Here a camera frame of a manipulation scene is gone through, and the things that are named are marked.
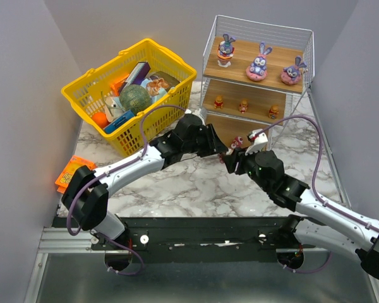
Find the red white clown toy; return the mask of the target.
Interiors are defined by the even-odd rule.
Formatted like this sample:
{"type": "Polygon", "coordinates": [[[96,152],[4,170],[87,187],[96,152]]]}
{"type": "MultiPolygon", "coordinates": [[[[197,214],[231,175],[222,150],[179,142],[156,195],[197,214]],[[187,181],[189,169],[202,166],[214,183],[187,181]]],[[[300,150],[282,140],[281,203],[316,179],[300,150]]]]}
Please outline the red white clown toy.
{"type": "Polygon", "coordinates": [[[237,136],[233,139],[231,143],[231,149],[242,147],[242,145],[243,145],[243,138],[241,136],[237,136]]]}

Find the orange bear toy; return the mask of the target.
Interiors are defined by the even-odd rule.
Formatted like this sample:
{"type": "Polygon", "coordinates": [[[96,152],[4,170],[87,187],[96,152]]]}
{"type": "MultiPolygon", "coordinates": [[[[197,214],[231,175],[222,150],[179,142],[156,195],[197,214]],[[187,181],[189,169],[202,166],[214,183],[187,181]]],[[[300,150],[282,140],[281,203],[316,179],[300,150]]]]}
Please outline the orange bear toy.
{"type": "Polygon", "coordinates": [[[214,100],[214,109],[223,109],[224,99],[222,95],[218,95],[214,100]]]}
{"type": "Polygon", "coordinates": [[[269,118],[276,119],[278,114],[279,114],[279,106],[278,105],[271,106],[271,108],[268,112],[269,118]]]}
{"type": "Polygon", "coordinates": [[[242,99],[239,103],[239,111],[240,113],[244,114],[248,110],[248,100],[242,99]]]}

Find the white wire wooden shelf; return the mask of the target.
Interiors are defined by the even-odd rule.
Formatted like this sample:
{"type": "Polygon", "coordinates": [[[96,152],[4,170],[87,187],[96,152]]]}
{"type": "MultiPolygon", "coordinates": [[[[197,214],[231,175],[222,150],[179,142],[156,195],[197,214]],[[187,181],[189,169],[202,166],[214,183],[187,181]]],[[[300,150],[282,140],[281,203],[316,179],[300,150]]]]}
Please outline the white wire wooden shelf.
{"type": "Polygon", "coordinates": [[[217,15],[203,51],[200,106],[228,146],[294,113],[315,75],[310,29],[217,15]]]}

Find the small purple bunny toy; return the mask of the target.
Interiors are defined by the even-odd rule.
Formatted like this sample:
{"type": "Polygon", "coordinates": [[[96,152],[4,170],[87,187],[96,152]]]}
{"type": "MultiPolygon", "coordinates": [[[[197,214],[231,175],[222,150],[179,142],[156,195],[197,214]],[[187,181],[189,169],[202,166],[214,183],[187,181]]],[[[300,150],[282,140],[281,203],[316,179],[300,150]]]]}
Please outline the small purple bunny toy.
{"type": "Polygon", "coordinates": [[[231,65],[235,41],[236,39],[228,33],[223,34],[223,41],[220,42],[217,49],[217,62],[220,67],[227,68],[231,65]]]}

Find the purple bunny donut toy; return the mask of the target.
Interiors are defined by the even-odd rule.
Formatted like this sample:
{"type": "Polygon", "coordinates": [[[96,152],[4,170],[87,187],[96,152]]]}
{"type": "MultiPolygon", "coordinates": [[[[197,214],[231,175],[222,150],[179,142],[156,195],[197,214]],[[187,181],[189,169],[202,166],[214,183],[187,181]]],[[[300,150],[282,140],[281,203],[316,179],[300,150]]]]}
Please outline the purple bunny donut toy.
{"type": "Polygon", "coordinates": [[[307,63],[303,61],[301,56],[296,56],[294,64],[288,67],[284,67],[280,74],[280,79],[286,85],[297,84],[303,73],[307,71],[307,63]]]}

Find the strawberry cake toy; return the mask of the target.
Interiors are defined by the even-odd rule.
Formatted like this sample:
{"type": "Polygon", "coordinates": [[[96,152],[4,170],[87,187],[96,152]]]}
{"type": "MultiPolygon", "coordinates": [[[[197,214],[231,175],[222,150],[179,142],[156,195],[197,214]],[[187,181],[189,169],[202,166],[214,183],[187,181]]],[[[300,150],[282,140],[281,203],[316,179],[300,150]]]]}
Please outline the strawberry cake toy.
{"type": "Polygon", "coordinates": [[[225,158],[230,156],[232,153],[232,151],[227,151],[225,153],[220,153],[218,154],[218,158],[219,158],[219,162],[220,163],[225,163],[225,158]]]}

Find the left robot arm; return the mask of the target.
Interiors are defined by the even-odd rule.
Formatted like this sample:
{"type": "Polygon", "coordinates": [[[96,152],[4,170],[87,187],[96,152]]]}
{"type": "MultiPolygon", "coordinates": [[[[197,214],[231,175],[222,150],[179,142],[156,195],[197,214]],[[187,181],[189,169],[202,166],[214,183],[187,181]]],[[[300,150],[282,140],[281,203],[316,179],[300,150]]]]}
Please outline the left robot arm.
{"type": "Polygon", "coordinates": [[[95,230],[116,239],[126,227],[107,209],[108,199],[114,193],[145,175],[180,162],[185,154],[207,157],[226,151],[211,124],[187,113],[174,129],[154,138],[132,156],[94,170],[86,165],[78,168],[61,198],[69,211],[66,226],[75,220],[84,231],[95,230]]]}

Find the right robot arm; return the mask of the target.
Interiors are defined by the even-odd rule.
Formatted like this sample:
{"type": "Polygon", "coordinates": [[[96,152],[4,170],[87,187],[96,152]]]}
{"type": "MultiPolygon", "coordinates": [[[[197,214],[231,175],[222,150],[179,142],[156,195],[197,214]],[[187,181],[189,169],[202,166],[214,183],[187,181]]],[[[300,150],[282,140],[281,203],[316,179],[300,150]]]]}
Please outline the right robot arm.
{"type": "Polygon", "coordinates": [[[379,220],[341,207],[287,175],[273,151],[247,154],[236,148],[222,159],[229,173],[247,174],[276,205],[308,215],[347,236],[359,246],[364,271],[379,279],[379,220]]]}

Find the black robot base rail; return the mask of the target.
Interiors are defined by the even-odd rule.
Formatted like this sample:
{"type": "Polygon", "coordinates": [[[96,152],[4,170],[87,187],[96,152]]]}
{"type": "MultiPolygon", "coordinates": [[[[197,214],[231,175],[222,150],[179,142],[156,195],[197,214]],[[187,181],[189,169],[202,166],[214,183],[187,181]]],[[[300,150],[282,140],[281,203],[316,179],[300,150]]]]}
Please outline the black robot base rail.
{"type": "Polygon", "coordinates": [[[301,269],[307,244],[294,235],[304,220],[288,217],[125,218],[120,247],[93,232],[91,248],[104,251],[105,263],[125,269],[129,263],[223,263],[257,261],[301,269]]]}

